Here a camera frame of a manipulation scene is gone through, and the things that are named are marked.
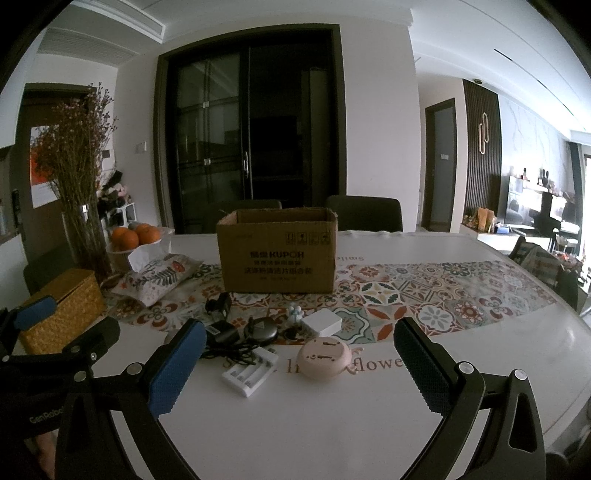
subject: pink round device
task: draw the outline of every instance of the pink round device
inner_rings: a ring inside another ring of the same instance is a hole
[[[297,354],[300,372],[316,380],[326,380],[341,373],[351,363],[349,345],[333,337],[314,338]]]

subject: small figurine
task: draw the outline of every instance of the small figurine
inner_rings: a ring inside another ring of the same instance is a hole
[[[303,318],[304,312],[302,312],[301,307],[294,302],[291,302],[290,306],[287,308],[287,319],[293,323],[293,325],[300,326]]]

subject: glass vase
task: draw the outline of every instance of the glass vase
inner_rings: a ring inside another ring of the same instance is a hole
[[[94,271],[100,285],[112,275],[112,269],[96,202],[64,205],[61,218],[74,262],[80,268]]]

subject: floral tile pattern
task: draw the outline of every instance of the floral tile pattern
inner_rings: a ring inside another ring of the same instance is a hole
[[[223,292],[219,265],[201,265],[188,280],[145,309],[135,300],[105,292],[106,314],[133,325],[178,329],[192,317],[213,321],[207,299]],[[228,322],[240,333],[249,317],[272,317],[280,332],[291,326],[287,307],[304,314],[329,309],[339,315],[347,343],[392,341],[394,323],[412,317],[428,335],[490,325],[556,302],[516,265],[503,261],[442,264],[347,265],[335,273],[330,294],[232,294]],[[306,338],[278,343],[301,344]]]

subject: black cable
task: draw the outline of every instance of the black cable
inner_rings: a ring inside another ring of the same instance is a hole
[[[255,365],[252,351],[258,347],[257,343],[237,343],[235,345],[224,347],[208,346],[201,355],[201,358],[212,359],[224,357],[231,362],[239,365]]]

